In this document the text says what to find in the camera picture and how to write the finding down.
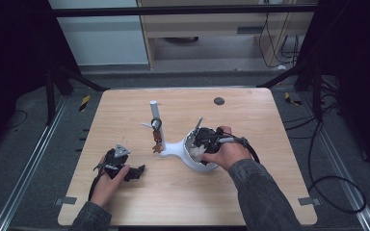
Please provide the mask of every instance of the white cabinet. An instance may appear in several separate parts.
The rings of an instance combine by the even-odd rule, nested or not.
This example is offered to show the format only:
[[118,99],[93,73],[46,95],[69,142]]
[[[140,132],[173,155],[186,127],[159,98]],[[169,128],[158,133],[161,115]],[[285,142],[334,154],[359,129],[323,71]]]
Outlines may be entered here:
[[[53,9],[137,7],[135,0],[49,0]],[[81,68],[148,65],[138,16],[59,17],[68,45]]]

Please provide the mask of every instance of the wooden table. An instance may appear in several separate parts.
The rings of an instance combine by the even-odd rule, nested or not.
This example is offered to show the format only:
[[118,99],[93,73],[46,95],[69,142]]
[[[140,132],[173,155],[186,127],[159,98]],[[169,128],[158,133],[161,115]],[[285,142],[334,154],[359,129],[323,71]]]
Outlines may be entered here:
[[[216,97],[225,103],[216,105]],[[271,92],[224,88],[105,91],[67,191],[67,196],[77,197],[77,201],[62,206],[61,225],[71,225],[77,217],[96,175],[93,168],[117,143],[131,150],[127,164],[146,165],[146,169],[141,179],[121,184],[108,208],[112,224],[245,225],[237,191],[226,171],[218,167],[208,173],[196,172],[180,159],[153,153],[152,129],[141,125],[152,119],[151,100],[159,102],[168,142],[182,140],[200,116],[201,126],[215,129],[227,125],[235,136],[247,138],[300,223],[316,222],[313,207],[299,204],[298,198],[308,197],[308,193]]]

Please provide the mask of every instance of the person's right hand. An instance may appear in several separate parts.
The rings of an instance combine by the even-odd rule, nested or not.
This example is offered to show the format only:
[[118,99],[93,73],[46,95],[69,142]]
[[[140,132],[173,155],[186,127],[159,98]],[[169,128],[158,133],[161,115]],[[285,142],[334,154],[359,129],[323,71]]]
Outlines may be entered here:
[[[232,134],[230,127],[221,126],[221,128],[224,130],[224,134]],[[234,141],[222,143],[221,149],[217,153],[203,153],[201,158],[203,161],[215,163],[228,171],[236,162],[251,159],[251,153],[241,143]]]

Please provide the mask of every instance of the person's left hand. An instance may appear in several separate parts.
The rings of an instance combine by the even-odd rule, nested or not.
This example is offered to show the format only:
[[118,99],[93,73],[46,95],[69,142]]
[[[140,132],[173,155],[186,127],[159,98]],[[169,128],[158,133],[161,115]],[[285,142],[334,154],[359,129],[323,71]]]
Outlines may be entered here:
[[128,173],[129,169],[130,166],[125,165],[119,171],[119,174],[114,177],[114,179],[111,179],[107,173],[101,175],[100,179],[98,179],[98,182],[95,185],[94,191],[92,192],[92,198],[90,202],[105,209],[114,193],[116,193],[117,189],[119,188],[119,184],[121,184],[121,182],[124,180],[124,177]]

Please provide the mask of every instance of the small round object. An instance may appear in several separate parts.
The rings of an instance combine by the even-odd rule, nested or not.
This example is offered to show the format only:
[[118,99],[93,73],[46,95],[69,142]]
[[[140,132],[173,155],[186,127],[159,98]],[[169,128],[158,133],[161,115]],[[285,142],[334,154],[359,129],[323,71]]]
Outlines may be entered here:
[[213,102],[216,104],[216,105],[223,105],[225,103],[225,100],[221,97],[216,97]]

